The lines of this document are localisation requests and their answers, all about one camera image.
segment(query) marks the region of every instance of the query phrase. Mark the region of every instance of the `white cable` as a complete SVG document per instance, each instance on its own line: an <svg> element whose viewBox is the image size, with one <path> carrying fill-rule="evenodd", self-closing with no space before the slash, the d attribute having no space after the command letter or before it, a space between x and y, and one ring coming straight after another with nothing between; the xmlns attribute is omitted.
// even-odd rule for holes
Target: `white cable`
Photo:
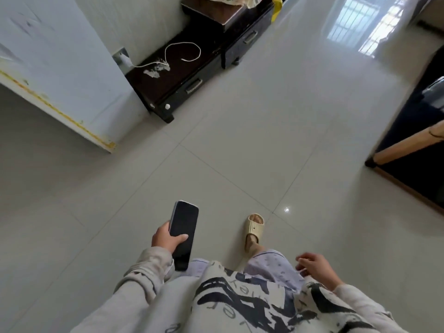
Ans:
<svg viewBox="0 0 444 333"><path fill-rule="evenodd" d="M181 61L184 61L184 62L193 62L193 61L197 60L197 59L200 57L201 53L202 53L202 49L201 49L196 43L194 43L194 42L178 42L178 43L171 43L171 44L168 44L167 47L165 48L165 59L164 59L165 63L163 63L163 62L151 62L151 63L145 64L145 65L141 65L141 66L135 66L135 65L133 65L133 66L134 66L135 68L144 68L145 66L149 66L149 65L151 65L151 64L163 64L163 65L166 65L166 66L170 66L169 63L167 62L167 54L166 54L167 49L168 49L170 46L174 46L174 45L176 45L176 44L183 44L183 43L186 43L186 44L194 44L195 46L197 46L197 48L199 48L199 55L198 55L195 59L191 59L191 60L187 60L187 59L183 59L183 58L181 58Z"/></svg>

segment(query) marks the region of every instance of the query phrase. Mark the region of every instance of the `smartphone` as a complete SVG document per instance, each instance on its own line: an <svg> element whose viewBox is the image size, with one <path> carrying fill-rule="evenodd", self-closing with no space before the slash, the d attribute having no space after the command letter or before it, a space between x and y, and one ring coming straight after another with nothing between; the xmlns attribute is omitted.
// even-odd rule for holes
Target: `smartphone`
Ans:
<svg viewBox="0 0 444 333"><path fill-rule="evenodd" d="M170 220L170 235L188 234L188 239L179 244L173 252L174 266L177 271L186 271L188 268L198 215L199 208L191 203L179 200L174 205Z"/></svg>

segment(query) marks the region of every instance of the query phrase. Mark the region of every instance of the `shorts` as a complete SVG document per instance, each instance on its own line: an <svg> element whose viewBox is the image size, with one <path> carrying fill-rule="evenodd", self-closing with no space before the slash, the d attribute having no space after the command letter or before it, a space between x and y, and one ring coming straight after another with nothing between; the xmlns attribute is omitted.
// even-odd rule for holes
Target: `shorts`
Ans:
<svg viewBox="0 0 444 333"><path fill-rule="evenodd" d="M195 258L188 264L183 276L200 278L207 268L209 261ZM286 286L299 293L304 284L304 278L295 270L291 263L276 250L266 250L250 258L243 271L248 276L265 279Z"/></svg>

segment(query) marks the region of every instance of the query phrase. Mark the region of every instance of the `drawer handle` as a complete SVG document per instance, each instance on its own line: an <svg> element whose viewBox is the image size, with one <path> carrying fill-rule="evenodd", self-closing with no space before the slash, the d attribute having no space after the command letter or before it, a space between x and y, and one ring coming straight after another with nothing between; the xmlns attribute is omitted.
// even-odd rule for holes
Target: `drawer handle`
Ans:
<svg viewBox="0 0 444 333"><path fill-rule="evenodd" d="M246 39L244 39L245 44L250 44L258 36L258 32L254 30Z"/></svg>
<svg viewBox="0 0 444 333"><path fill-rule="evenodd" d="M189 95L191 92L193 92L195 89L199 87L203 83L202 79L196 79L187 89L185 89L186 94Z"/></svg>

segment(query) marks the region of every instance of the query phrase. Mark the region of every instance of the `graphic print on shirt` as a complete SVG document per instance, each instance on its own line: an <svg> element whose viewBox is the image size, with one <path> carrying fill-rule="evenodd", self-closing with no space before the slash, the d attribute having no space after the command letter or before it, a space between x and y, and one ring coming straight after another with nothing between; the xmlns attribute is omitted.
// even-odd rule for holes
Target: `graphic print on shirt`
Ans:
<svg viewBox="0 0 444 333"><path fill-rule="evenodd" d="M199 285L194 295L194 301L197 305L206 304L206 308L210 310L216 310L218 304L224 304L223 311L230 319L236 318L235 312L237 311L245 319L239 324L246 324L251 332L259 329L258 331L267 333L290 333L295 331L297 325L303 322L310 323L313 320L318 321L319 314L330 313L347 315L346 322L338 323L331 330L332 333L349 333L355 328L375 330L372 325L363 321L353 309L331 302L322 291L323 285L319 283L309 283L305 290L305 293L310 296L311 303L314 304L313 308L300 302L302 306L296 310L295 294L291 289L278 286L281 288L281 292L282 289L285 290L285 296L283 304L277 306L267 299L267 296L270 295L269 288L276 289L276 284L228 269L224 270L226 277L208 276L209 278ZM256 289L257 294L251 292L249 284L259 286L262 294L258 292L258 289Z"/></svg>

